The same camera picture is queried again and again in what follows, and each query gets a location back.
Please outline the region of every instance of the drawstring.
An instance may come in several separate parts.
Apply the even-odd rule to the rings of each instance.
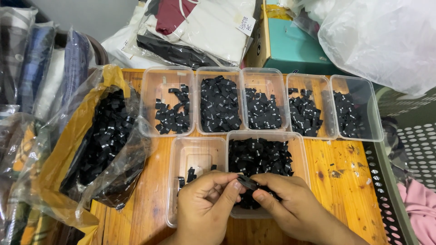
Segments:
[[[197,0],[196,2],[194,2],[193,0],[187,0],[190,3],[194,3],[194,4],[199,4],[200,0]],[[179,8],[180,8],[180,12],[183,15],[183,18],[185,18],[186,22],[189,24],[189,21],[186,19],[185,13],[183,12],[183,7],[182,7],[182,0],[179,0]]]

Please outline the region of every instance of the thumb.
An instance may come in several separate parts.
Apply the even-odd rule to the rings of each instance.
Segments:
[[[230,214],[241,189],[242,184],[237,179],[230,181],[218,201],[212,207],[213,212],[217,214]]]
[[[289,211],[277,199],[264,190],[259,189],[254,191],[253,198],[276,220],[283,217],[284,214],[289,213]]]

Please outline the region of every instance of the fingernail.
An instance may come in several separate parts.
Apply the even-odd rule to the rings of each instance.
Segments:
[[[265,198],[265,196],[263,194],[260,194],[259,196],[256,197],[257,201],[262,201]]]
[[[242,184],[241,184],[239,181],[235,181],[235,182],[233,183],[233,187],[236,188],[236,189],[238,189],[238,190],[241,190],[241,188],[242,188]]]

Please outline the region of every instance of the wooden tabletop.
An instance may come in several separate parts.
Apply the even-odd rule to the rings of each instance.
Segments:
[[[124,79],[140,91],[143,72],[123,69]],[[195,130],[190,136],[203,135]],[[121,211],[93,201],[91,212],[100,220],[93,245],[153,245],[175,232],[165,222],[173,139],[159,139],[157,150],[146,160],[136,189]],[[318,201],[370,244],[387,244],[362,143],[305,139],[304,144],[312,191]],[[229,218],[223,244],[308,243],[287,237],[273,219]]]

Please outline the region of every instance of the rectangular plastic tub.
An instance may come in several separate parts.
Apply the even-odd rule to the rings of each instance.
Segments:
[[[291,153],[292,163],[291,167],[294,171],[294,176],[301,177],[310,187],[309,167],[307,165],[306,151],[304,149],[304,140],[299,133],[294,132],[280,132],[272,130],[251,130],[251,131],[230,131],[227,135],[226,149],[225,149],[225,168],[228,170],[228,142],[230,140],[246,140],[249,138],[257,139],[264,138],[268,141],[289,141],[288,151]],[[269,213],[259,208],[256,210],[243,209],[239,206],[232,208],[230,216],[233,218],[272,218]]]
[[[237,67],[200,67],[195,73],[195,112],[196,112],[196,122],[197,131],[204,135],[223,135],[225,133],[206,133],[201,125],[201,81],[207,78],[216,78],[222,75],[225,79],[232,80],[236,83],[236,89],[238,90],[238,104],[239,104],[239,118],[242,120],[242,124],[239,130],[246,130],[247,125],[244,120],[245,106],[244,106],[244,83],[241,69]]]
[[[185,84],[189,87],[189,121],[191,122],[188,132],[176,134],[170,131],[168,134],[159,134],[155,128],[160,123],[155,119],[156,99],[160,99],[163,103],[169,104],[169,108],[173,108],[179,103],[179,99],[173,93],[169,93],[169,88],[181,88]],[[173,137],[186,136],[192,133],[195,128],[195,106],[194,106],[194,72],[191,68],[183,66],[153,66],[144,72],[141,84],[141,102],[139,110],[140,131],[148,137]]]
[[[280,110],[280,118],[282,120],[282,125],[279,129],[267,129],[267,130],[278,130],[285,131],[289,125],[290,116],[289,116],[289,106],[288,106],[288,97],[287,92],[285,93],[285,85],[283,82],[282,73],[274,68],[244,68],[242,69],[242,73],[244,75],[244,95],[245,88],[255,88],[256,93],[262,92],[266,94],[266,97],[269,99],[270,95],[275,95],[276,104]],[[245,125],[249,125],[248,123],[248,110],[247,110],[247,100],[244,96],[244,105],[245,105],[245,115],[244,123]]]
[[[168,174],[167,211],[165,219],[171,228],[177,227],[178,177],[187,180],[188,169],[193,167],[197,177],[211,170],[227,172],[225,164],[225,140],[218,137],[177,137],[171,144],[170,170]]]
[[[330,77],[330,82],[334,92],[350,93],[354,108],[361,116],[361,124],[359,126],[360,135],[358,138],[349,138],[342,135],[339,125],[336,125],[339,137],[345,140],[359,140],[381,142],[383,141],[383,128],[378,111],[377,101],[375,98],[374,88],[372,83],[363,78],[347,77],[341,75],[333,75]]]
[[[289,73],[286,77],[286,93],[288,88],[298,89],[298,92],[288,95],[288,98],[302,97],[300,93],[302,89],[311,90],[310,99],[315,102],[316,108],[321,110],[320,119],[323,120],[323,124],[318,130],[318,135],[316,137],[303,136],[303,138],[315,140],[336,139],[336,109],[330,81],[325,76]],[[292,117],[290,116],[290,118],[288,131],[292,132]]]

